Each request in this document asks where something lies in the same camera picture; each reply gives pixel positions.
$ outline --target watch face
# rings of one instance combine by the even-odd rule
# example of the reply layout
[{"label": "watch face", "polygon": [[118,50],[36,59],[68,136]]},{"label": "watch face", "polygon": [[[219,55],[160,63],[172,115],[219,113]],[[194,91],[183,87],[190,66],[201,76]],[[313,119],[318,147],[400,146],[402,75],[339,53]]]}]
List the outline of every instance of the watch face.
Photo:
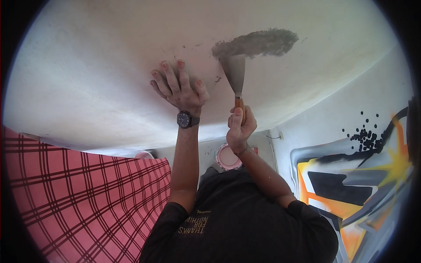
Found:
[{"label": "watch face", "polygon": [[187,114],[185,113],[180,113],[177,117],[177,124],[181,127],[181,128],[185,128],[189,125],[190,123],[190,118]]}]

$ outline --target bracelet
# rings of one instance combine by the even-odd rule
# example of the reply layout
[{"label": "bracelet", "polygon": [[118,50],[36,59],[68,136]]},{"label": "bracelet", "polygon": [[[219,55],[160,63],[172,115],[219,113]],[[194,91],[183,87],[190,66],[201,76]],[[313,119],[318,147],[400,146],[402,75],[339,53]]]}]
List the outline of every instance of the bracelet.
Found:
[{"label": "bracelet", "polygon": [[237,155],[237,156],[240,156],[241,154],[243,154],[245,151],[247,151],[247,149],[248,148],[250,148],[250,146],[248,145],[248,143],[247,143],[247,147],[244,149],[244,150],[242,150],[241,152],[239,152],[239,153],[234,153],[235,155]]}]

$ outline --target black wristwatch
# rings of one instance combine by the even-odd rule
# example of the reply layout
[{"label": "black wristwatch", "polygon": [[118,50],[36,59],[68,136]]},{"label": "black wristwatch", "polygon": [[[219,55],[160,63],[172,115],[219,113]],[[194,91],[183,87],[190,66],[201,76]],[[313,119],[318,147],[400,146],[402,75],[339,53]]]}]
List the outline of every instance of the black wristwatch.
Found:
[{"label": "black wristwatch", "polygon": [[183,129],[198,125],[199,121],[199,117],[193,117],[190,112],[187,111],[180,111],[177,115],[177,124]]}]

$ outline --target hand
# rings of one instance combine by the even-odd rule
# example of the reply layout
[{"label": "hand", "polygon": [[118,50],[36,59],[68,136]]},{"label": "hand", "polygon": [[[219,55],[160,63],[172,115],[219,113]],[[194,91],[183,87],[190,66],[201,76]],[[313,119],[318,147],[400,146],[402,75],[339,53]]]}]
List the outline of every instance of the hand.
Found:
[{"label": "hand", "polygon": [[243,126],[241,126],[241,121],[244,113],[241,108],[232,108],[231,113],[233,114],[228,118],[228,127],[230,129],[226,134],[226,142],[235,154],[247,148],[247,140],[257,128],[257,122],[250,107],[244,106],[244,108],[245,123]]},{"label": "hand", "polygon": [[165,80],[159,70],[154,69],[151,74],[154,78],[150,82],[154,90],[169,103],[177,107],[180,111],[188,111],[194,117],[200,117],[202,106],[209,99],[209,93],[206,90],[202,80],[195,83],[195,87],[190,86],[189,73],[186,64],[182,59],[177,61],[177,67],[180,73],[180,85],[174,74],[173,68],[167,61],[161,62],[161,69],[165,72]]}]

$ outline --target man's left hand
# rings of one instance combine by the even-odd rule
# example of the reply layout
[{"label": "man's left hand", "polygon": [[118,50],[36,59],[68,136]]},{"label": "man's left hand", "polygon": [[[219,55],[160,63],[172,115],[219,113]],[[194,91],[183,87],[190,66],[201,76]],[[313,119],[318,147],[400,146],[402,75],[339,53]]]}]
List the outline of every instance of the man's left hand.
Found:
[{"label": "man's left hand", "polygon": [[154,80],[150,84],[161,97],[180,111],[188,111],[192,116],[200,117],[202,106],[209,99],[206,86],[202,80],[196,81],[194,88],[190,86],[189,73],[182,59],[177,61],[177,67],[180,73],[180,85],[173,68],[165,60],[161,62],[161,69],[164,71],[167,80],[164,79],[159,70],[154,69],[151,71]]}]

